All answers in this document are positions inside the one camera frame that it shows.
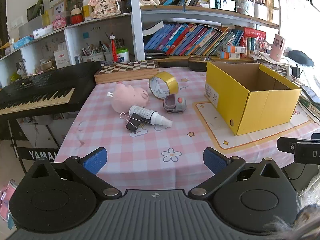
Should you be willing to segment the green lid white jar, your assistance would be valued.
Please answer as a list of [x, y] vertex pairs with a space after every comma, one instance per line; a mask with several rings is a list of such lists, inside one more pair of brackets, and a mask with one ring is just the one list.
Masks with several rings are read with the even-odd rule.
[[128, 63], [130, 61], [129, 50], [126, 47], [116, 49], [117, 63]]

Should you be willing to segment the pink checkered tablecloth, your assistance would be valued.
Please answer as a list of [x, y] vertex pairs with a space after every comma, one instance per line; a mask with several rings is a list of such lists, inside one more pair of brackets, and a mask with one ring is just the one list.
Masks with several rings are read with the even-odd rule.
[[270, 157], [282, 167], [293, 161], [293, 155], [278, 151], [279, 137], [308, 139], [319, 132], [319, 125], [297, 107], [291, 121], [272, 128], [270, 135], [260, 131], [235, 136], [219, 113], [214, 112], [210, 124], [202, 119], [201, 113], [208, 106], [204, 73], [188, 68], [168, 68], [168, 72], [178, 81], [179, 94], [187, 101], [186, 111], [166, 113], [163, 102], [154, 96], [149, 97], [148, 109], [170, 119], [171, 127], [142, 124], [135, 133], [130, 132], [108, 97], [114, 83], [97, 85], [69, 129], [56, 161], [63, 162], [74, 155], [83, 157], [103, 147], [107, 150], [107, 164], [99, 177], [121, 191], [189, 190], [212, 175], [203, 163], [207, 147], [228, 157], [242, 157], [249, 163]]

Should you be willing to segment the black power adapter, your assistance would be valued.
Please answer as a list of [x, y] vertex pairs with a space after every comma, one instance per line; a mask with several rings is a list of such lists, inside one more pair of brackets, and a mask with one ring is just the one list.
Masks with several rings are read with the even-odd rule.
[[292, 67], [292, 76], [295, 78], [300, 77], [300, 68], [299, 67]]

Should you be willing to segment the smartphone on books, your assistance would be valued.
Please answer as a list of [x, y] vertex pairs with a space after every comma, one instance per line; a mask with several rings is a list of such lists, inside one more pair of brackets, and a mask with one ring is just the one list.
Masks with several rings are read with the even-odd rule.
[[314, 105], [320, 105], [320, 98], [319, 96], [312, 90], [311, 87], [300, 85], [301, 87], [301, 96], [306, 101], [314, 104]]

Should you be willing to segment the black Yamaha keyboard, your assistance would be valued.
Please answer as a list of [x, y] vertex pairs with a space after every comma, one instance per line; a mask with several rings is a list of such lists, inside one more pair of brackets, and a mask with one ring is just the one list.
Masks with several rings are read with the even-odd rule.
[[100, 62], [80, 63], [17, 81], [1, 90], [1, 119], [79, 111], [95, 88]]

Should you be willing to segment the white bookshelf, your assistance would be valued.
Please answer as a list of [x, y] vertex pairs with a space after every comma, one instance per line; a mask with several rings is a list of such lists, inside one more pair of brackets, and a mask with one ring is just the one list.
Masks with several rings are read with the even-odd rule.
[[53, 50], [45, 52], [44, 43], [52, 36], [64, 33], [65, 42], [71, 65], [78, 62], [77, 56], [87, 43], [92, 44], [106, 40], [106, 36], [114, 33], [116, 38], [124, 38], [125, 46], [129, 49], [130, 58], [134, 60], [145, 59], [143, 43], [143, 24], [163, 21], [204, 20], [214, 23], [235, 23], [248, 27], [257, 25], [279, 30], [279, 25], [253, 16], [231, 11], [221, 11], [202, 7], [176, 7], [176, 6], [147, 6], [140, 7], [138, 0], [134, 0], [131, 12], [122, 12], [120, 15], [84, 21], [70, 25], [45, 35], [19, 50], [12, 51], [1, 59], [1, 85], [10, 84], [10, 77], [16, 70], [18, 61], [25, 61], [27, 74], [34, 74], [40, 60], [53, 55]]

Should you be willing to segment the pink plush pig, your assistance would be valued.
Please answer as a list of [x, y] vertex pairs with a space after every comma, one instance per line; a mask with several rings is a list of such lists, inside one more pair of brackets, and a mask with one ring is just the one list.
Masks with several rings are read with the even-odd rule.
[[149, 101], [147, 90], [131, 85], [125, 85], [121, 81], [116, 83], [113, 92], [107, 92], [111, 98], [111, 106], [117, 113], [128, 113], [132, 106], [146, 107]]

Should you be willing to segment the smartphone on shelf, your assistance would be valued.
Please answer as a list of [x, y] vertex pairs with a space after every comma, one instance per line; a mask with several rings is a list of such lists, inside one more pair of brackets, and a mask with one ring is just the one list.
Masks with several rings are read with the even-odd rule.
[[212, 9], [236, 12], [236, 1], [233, 0], [209, 0]]

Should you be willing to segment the wooden chess board box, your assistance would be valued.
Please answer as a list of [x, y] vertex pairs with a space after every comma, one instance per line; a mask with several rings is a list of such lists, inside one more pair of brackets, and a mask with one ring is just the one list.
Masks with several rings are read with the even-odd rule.
[[101, 62], [101, 69], [94, 75], [97, 85], [118, 81], [148, 79], [156, 75], [160, 67], [155, 61], [135, 61], [128, 63], [108, 64]]

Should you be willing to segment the white spray bottle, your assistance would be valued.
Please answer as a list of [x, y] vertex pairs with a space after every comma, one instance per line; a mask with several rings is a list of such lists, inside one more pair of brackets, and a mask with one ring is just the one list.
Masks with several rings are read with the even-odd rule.
[[142, 120], [152, 124], [163, 127], [171, 127], [172, 121], [167, 119], [166, 117], [160, 115], [158, 112], [144, 108], [139, 106], [132, 106], [129, 110], [129, 115], [133, 116], [133, 114], [137, 114], [142, 117]]

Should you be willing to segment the red tassel ornament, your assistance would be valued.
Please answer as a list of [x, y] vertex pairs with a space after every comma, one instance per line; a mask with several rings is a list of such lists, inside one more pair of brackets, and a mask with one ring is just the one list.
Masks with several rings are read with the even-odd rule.
[[112, 50], [113, 61], [114, 61], [114, 63], [116, 63], [118, 61], [118, 57], [117, 57], [117, 51], [116, 51], [115, 36], [113, 34], [110, 36], [110, 42], [111, 42], [111, 50]]

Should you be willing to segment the yellow tape roll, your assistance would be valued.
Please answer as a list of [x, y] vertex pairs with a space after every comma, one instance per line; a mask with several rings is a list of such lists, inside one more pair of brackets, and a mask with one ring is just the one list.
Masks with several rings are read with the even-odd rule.
[[177, 94], [178, 82], [169, 72], [159, 72], [149, 78], [149, 89], [158, 99], [164, 100], [167, 95]]

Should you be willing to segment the black binder clip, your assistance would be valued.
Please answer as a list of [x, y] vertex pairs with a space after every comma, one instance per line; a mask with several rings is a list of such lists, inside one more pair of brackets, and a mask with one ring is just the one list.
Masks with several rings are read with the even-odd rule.
[[136, 130], [142, 122], [142, 117], [136, 113], [133, 113], [131, 116], [128, 116], [123, 112], [120, 113], [119, 117], [127, 122], [126, 128], [131, 132], [136, 132]]

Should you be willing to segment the yellow cardboard box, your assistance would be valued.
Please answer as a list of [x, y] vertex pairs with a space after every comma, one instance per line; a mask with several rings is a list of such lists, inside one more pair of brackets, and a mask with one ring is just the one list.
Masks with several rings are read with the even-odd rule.
[[207, 63], [205, 97], [234, 135], [290, 121], [301, 88], [258, 63]]

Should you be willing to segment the dark wooden small box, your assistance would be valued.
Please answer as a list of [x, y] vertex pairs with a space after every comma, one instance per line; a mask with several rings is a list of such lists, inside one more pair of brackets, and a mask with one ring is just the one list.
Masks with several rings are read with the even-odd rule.
[[188, 67], [194, 72], [206, 72], [207, 63], [211, 62], [213, 59], [210, 56], [190, 56], [188, 59]]

